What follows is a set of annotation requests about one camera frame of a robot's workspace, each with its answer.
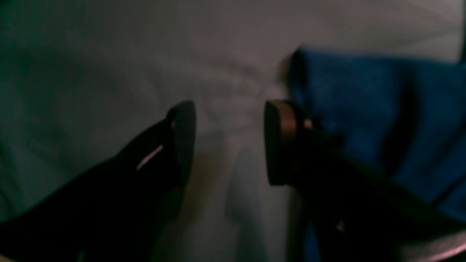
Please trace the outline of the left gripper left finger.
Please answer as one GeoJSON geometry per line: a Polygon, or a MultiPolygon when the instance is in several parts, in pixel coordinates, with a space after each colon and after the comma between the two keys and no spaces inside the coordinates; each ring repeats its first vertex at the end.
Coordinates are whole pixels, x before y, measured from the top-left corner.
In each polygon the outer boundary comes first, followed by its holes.
{"type": "Polygon", "coordinates": [[[1,256],[14,262],[148,262],[161,207],[186,186],[196,108],[183,101],[117,155],[1,224],[1,256]]]}

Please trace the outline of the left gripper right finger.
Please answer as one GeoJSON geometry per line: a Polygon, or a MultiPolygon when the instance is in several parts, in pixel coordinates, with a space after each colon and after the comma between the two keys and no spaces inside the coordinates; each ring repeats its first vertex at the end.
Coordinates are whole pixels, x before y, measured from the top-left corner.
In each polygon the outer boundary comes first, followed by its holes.
{"type": "Polygon", "coordinates": [[[294,187],[323,262],[464,262],[465,224],[346,154],[294,103],[264,111],[268,181],[294,187]]]}

